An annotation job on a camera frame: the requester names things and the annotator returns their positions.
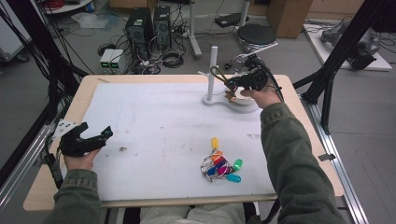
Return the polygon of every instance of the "stool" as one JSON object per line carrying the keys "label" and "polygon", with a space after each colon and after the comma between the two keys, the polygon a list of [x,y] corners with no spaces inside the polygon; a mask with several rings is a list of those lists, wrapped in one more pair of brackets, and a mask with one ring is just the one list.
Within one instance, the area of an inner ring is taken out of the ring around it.
{"label": "stool", "polygon": [[241,43],[248,52],[251,52],[274,43],[276,34],[269,26],[251,23],[239,27],[237,38],[239,43]]}

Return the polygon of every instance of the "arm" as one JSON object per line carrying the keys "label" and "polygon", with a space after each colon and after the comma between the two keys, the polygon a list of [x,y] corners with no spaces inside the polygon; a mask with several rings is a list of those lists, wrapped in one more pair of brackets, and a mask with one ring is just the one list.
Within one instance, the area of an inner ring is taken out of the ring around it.
{"label": "arm", "polygon": [[271,85],[241,93],[263,109],[262,148],[282,205],[278,223],[345,223],[335,205],[332,183],[313,156],[301,122],[281,103]]}
{"label": "arm", "polygon": [[91,171],[93,158],[98,152],[95,150],[79,158],[64,157],[67,175],[53,197],[55,207],[44,224],[99,223],[101,204],[97,192],[97,175]]}

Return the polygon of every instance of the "black metal frame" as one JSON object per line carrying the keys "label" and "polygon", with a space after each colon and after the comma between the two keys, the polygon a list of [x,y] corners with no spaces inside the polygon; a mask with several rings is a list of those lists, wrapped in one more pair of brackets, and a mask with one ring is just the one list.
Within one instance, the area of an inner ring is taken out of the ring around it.
{"label": "black metal frame", "polygon": [[388,0],[365,0],[323,66],[311,76],[293,83],[294,89],[298,89],[312,82],[308,91],[302,94],[303,100],[311,105],[317,104],[319,96],[324,92],[320,124],[327,135],[330,134],[329,116],[334,77],[364,33],[384,12],[387,2]]}
{"label": "black metal frame", "polygon": [[[87,72],[74,66],[63,57],[53,41],[49,30],[37,14],[30,0],[7,0],[7,2],[29,36],[32,37],[34,44],[36,44],[37,48],[47,60],[49,66],[49,103],[28,133],[23,137],[12,155],[8,158],[6,164],[1,168],[0,188],[3,187],[9,175],[17,166],[28,147],[32,144],[41,127],[49,120],[53,120],[56,117],[58,113],[58,103],[62,100],[62,95],[59,93],[57,85],[59,84],[64,87],[64,94],[74,96],[79,86],[74,74],[79,77],[88,75]],[[17,34],[18,31],[13,31],[16,32],[20,41],[26,44],[25,41],[21,39],[21,36]],[[33,54],[31,45],[26,45],[25,47]]]}

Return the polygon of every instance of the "green jacket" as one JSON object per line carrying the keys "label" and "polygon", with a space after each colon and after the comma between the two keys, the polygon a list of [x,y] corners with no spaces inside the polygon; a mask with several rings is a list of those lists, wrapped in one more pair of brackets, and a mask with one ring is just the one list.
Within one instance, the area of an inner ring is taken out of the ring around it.
{"label": "green jacket", "polygon": [[[262,148],[282,204],[278,223],[345,223],[335,206],[332,183],[312,155],[301,122],[285,104],[268,106],[261,119]],[[99,223],[96,178],[91,171],[69,171],[44,223]]]}

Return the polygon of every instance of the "person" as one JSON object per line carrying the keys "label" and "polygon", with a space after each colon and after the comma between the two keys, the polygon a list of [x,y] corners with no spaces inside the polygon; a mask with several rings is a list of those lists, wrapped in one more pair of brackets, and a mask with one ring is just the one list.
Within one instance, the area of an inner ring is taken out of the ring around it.
{"label": "person", "polygon": [[[262,148],[282,210],[278,223],[345,223],[335,205],[332,183],[312,155],[308,134],[271,83],[261,91],[242,91],[262,108]],[[64,157],[68,170],[48,223],[99,223],[96,174],[99,150],[81,158]],[[245,223],[241,203],[142,208],[141,223]],[[247,223],[260,223],[257,218]]]}

